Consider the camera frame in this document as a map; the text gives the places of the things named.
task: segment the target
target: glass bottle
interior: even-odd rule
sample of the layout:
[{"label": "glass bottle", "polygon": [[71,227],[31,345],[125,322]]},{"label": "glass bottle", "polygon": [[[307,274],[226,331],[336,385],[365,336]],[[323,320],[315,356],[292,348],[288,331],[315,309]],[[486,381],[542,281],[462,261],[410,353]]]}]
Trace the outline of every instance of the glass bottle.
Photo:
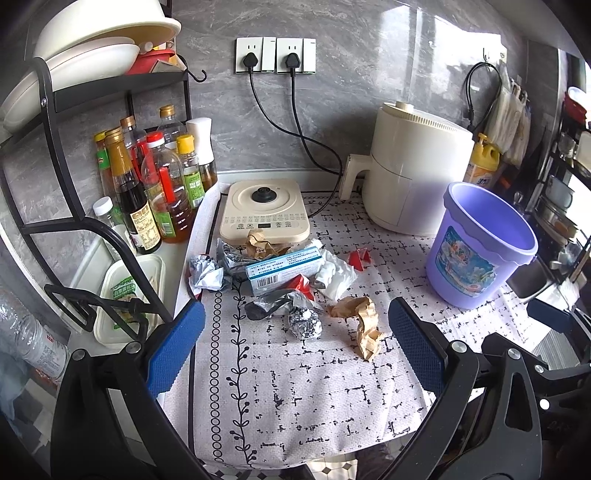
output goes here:
[{"label": "glass bottle", "polygon": [[191,208],[197,209],[203,200],[205,192],[201,184],[199,173],[199,160],[195,155],[192,135],[180,135],[177,137],[178,157],[183,164],[183,181],[187,189]]},{"label": "glass bottle", "polygon": [[187,130],[193,136],[195,155],[199,159],[199,173],[203,190],[208,191],[217,183],[217,169],[212,150],[212,119],[207,117],[187,120]]},{"label": "glass bottle", "polygon": [[105,148],[105,133],[106,131],[102,131],[95,135],[96,158],[99,161],[100,183],[103,186],[103,194],[111,198],[111,201],[113,202],[115,208],[114,214],[121,218],[121,209],[119,208],[119,202],[117,202],[117,194],[115,192],[115,185],[113,184],[109,154]]},{"label": "glass bottle", "polygon": [[[131,238],[129,237],[127,227],[125,226],[123,219],[114,215],[113,202],[111,201],[111,199],[109,197],[103,197],[97,200],[92,206],[92,209],[95,212],[96,219],[103,222],[111,229],[113,229],[123,239],[123,241],[127,244],[131,252],[135,255],[137,252],[135,250],[133,243],[131,242]],[[103,241],[105,242],[107,249],[111,253],[113,260],[115,260],[116,262],[117,260],[121,260],[121,256],[119,255],[117,250],[115,250],[114,247],[107,240],[103,239]]]},{"label": "glass bottle", "polygon": [[121,127],[106,133],[105,145],[111,161],[113,183],[135,248],[140,254],[155,252],[162,244],[154,216],[148,205],[144,186],[138,180],[129,152],[125,148]]},{"label": "glass bottle", "polygon": [[135,173],[141,180],[141,166],[146,152],[148,151],[148,146],[146,145],[146,132],[135,125],[135,117],[133,115],[122,118],[119,123],[121,124],[121,130],[123,130],[125,148],[129,151],[129,156],[131,157],[131,163],[134,166]]},{"label": "glass bottle", "polygon": [[160,107],[160,126],[157,131],[164,135],[165,145],[176,142],[179,135],[187,133],[187,128],[174,116],[174,105]]}]

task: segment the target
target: white wall socket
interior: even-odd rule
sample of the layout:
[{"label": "white wall socket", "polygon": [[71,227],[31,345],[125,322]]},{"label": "white wall socket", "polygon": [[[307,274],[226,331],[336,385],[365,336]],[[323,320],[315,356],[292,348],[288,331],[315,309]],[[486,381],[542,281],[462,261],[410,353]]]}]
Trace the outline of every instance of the white wall socket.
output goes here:
[{"label": "white wall socket", "polygon": [[242,62],[249,52],[258,58],[258,64],[252,68],[253,72],[275,71],[275,37],[242,37],[236,39],[236,73],[246,73]]}]

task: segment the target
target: white patterned tablecloth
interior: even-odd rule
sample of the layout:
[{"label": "white patterned tablecloth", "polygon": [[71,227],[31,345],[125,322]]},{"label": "white patterned tablecloth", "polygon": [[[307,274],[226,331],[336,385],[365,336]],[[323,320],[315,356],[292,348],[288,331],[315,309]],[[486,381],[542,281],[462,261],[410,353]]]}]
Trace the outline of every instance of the white patterned tablecloth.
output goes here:
[{"label": "white patterned tablecloth", "polygon": [[[222,196],[214,221],[212,252],[225,200]],[[325,200],[324,193],[304,194],[309,211]],[[371,364],[355,354],[355,319],[326,316],[321,338],[300,342],[281,318],[246,318],[243,306],[251,300],[245,295],[247,285],[235,282],[231,291],[204,293],[205,330],[194,359],[187,360],[166,395],[164,409],[196,456],[208,463],[296,466],[415,431],[433,396],[422,390],[388,326],[388,306],[398,296],[449,340],[461,339],[475,351],[492,332],[532,350],[549,330],[528,317],[506,285],[478,309],[448,305],[425,275],[433,238],[376,226],[358,195],[332,203],[311,220],[311,231],[336,255],[359,247],[371,250],[373,263],[359,273],[349,294],[367,295],[375,302],[379,329],[388,334],[382,351]]]}]

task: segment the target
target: white bottle cap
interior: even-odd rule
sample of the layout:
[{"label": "white bottle cap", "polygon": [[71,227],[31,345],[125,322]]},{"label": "white bottle cap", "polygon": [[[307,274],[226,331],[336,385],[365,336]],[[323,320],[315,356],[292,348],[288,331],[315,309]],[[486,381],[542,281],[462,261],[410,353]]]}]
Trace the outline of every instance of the white bottle cap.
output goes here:
[{"label": "white bottle cap", "polygon": [[92,209],[95,211],[95,215],[97,217],[109,213],[112,208],[113,201],[110,197],[103,197],[101,199],[98,199],[92,206]]}]

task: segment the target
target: gold bottle cap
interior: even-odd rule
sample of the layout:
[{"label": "gold bottle cap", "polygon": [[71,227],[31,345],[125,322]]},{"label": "gold bottle cap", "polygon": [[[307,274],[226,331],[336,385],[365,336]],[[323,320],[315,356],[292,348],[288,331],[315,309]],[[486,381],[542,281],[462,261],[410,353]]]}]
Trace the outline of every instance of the gold bottle cap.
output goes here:
[{"label": "gold bottle cap", "polygon": [[177,137],[177,150],[180,155],[195,151],[194,138],[192,135],[180,135]]},{"label": "gold bottle cap", "polygon": [[135,117],[133,115],[126,116],[125,118],[122,118],[121,120],[119,120],[119,123],[121,124],[121,127],[123,127],[123,128],[132,127],[135,125]]},{"label": "gold bottle cap", "polygon": [[105,132],[105,145],[112,145],[123,141],[123,130],[121,127],[112,128]]},{"label": "gold bottle cap", "polygon": [[160,107],[160,118],[174,115],[174,105],[164,105]]},{"label": "gold bottle cap", "polygon": [[98,132],[95,135],[95,142],[100,142],[101,140],[104,140],[105,139],[105,133],[106,133],[106,130],[103,130],[102,132]]}]

